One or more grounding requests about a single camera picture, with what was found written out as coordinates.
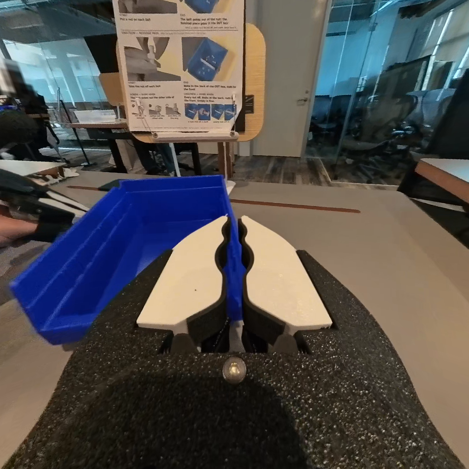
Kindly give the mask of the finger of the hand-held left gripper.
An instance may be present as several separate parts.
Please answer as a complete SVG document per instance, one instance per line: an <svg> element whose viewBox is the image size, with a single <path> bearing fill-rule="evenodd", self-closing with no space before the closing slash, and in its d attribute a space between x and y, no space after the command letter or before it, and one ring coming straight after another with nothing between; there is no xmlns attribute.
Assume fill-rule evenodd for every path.
<svg viewBox="0 0 469 469"><path fill-rule="evenodd" d="M90 209L58 192L37 192L37 200L41 220L79 220Z"/></svg>

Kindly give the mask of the blue plastic bin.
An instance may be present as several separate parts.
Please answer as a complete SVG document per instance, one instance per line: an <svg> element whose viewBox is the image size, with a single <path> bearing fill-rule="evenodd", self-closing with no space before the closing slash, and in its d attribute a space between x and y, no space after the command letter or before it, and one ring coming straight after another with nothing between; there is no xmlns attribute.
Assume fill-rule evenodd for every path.
<svg viewBox="0 0 469 469"><path fill-rule="evenodd" d="M82 339L103 308L163 252L220 216L231 218L228 315L241 319L241 247L221 175L123 180L10 284L52 345Z"/></svg>

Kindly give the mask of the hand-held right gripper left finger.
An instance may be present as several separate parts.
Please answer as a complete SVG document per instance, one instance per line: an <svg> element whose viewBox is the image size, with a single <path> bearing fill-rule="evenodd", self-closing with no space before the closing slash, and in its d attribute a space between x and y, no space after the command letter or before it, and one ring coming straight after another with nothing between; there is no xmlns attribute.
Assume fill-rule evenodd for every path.
<svg viewBox="0 0 469 469"><path fill-rule="evenodd" d="M196 347L227 321L230 218L220 216L182 239L169 253L137 326L188 336Z"/></svg>

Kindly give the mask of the printed instruction poster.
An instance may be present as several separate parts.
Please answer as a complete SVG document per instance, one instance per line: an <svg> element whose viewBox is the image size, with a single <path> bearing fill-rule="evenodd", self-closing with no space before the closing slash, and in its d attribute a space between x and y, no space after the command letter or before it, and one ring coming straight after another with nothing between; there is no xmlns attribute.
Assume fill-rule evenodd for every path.
<svg viewBox="0 0 469 469"><path fill-rule="evenodd" d="M130 131L233 131L243 106L245 1L113 7Z"/></svg>

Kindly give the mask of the instruction sheet on stand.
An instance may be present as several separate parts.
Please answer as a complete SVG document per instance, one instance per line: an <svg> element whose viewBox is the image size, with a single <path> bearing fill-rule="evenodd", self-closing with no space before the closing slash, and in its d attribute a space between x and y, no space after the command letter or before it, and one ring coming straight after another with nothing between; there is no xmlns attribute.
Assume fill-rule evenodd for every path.
<svg viewBox="0 0 469 469"><path fill-rule="evenodd" d="M250 142L261 132L264 123L265 110L265 78L266 78L266 43L261 31L253 24L245 25L245 46L243 56L244 67L244 88L243 107L241 115L237 118L233 130L239 133L237 141L220 142L217 144L218 163L221 165L221 172L225 179L230 179L233 175L234 144ZM151 132L175 131L130 131L126 119L114 119L113 121L101 122L94 125L97 129L123 130L131 134L134 138L149 144L160 144L153 141ZM204 130L208 131L230 131L230 130ZM200 156L198 153L198 143L177 143L189 146L192 155L192 168L195 175L202 175Z"/></svg>

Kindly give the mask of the black office chair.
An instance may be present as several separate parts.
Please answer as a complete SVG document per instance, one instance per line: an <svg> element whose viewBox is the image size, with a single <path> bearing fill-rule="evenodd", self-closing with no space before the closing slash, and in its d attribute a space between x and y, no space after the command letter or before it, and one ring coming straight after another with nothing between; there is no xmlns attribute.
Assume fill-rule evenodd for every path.
<svg viewBox="0 0 469 469"><path fill-rule="evenodd" d="M425 154L433 134L447 111L455 88L414 91L407 95L415 99L415 107L402 122L403 142L412 153Z"/></svg>
<svg viewBox="0 0 469 469"><path fill-rule="evenodd" d="M380 143L344 139L341 149L346 159L351 160L352 172L362 174L366 183L389 177L407 151L395 138Z"/></svg>

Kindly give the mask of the person's left hand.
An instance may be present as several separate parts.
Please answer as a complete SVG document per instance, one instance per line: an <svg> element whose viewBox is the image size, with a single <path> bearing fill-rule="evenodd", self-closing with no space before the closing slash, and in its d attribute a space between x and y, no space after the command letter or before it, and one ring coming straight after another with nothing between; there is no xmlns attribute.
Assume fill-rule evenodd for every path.
<svg viewBox="0 0 469 469"><path fill-rule="evenodd" d="M38 227L36 221L19 220L0 216L0 247L5 248L33 235Z"/></svg>

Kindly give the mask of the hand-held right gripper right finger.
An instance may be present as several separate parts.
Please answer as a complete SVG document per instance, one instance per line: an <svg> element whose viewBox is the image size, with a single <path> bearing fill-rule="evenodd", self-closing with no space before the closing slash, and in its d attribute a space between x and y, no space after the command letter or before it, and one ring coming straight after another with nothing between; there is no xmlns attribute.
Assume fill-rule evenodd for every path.
<svg viewBox="0 0 469 469"><path fill-rule="evenodd" d="M245 351L308 353L304 334L333 327L312 279L312 257L248 216L238 219L238 238Z"/></svg>

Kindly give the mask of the white door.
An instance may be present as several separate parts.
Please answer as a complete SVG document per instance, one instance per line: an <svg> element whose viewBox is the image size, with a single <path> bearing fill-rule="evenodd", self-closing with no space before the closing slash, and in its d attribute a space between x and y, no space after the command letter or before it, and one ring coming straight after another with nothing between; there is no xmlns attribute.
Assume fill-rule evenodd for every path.
<svg viewBox="0 0 469 469"><path fill-rule="evenodd" d="M298 158L306 146L332 1L256 1L266 42L264 123L254 156Z"/></svg>

